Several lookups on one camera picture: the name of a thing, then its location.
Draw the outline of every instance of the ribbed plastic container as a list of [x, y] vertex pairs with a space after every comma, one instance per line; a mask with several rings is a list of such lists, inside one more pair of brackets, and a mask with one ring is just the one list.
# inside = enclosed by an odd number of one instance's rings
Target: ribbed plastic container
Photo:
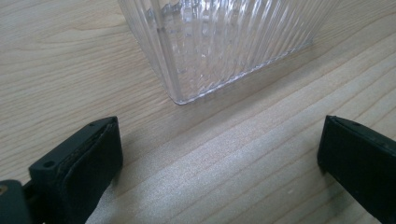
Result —
[[119, 0], [180, 105], [311, 43], [339, 0]]

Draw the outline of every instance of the black clamp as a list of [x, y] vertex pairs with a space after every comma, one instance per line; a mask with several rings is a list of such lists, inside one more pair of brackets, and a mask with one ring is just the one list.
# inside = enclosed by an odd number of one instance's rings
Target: black clamp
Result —
[[0, 181], [0, 223], [85, 223], [122, 167], [116, 117], [92, 122], [29, 167]]
[[318, 164], [380, 222], [396, 223], [396, 142], [357, 122], [328, 116]]

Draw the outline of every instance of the wood grain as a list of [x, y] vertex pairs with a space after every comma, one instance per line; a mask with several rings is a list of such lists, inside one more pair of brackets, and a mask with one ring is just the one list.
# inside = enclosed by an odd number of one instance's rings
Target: wood grain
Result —
[[343, 1], [312, 46], [175, 105], [116, 1], [0, 2], [0, 177], [117, 115], [89, 223], [376, 223], [316, 164], [327, 114], [396, 139], [396, 2]]

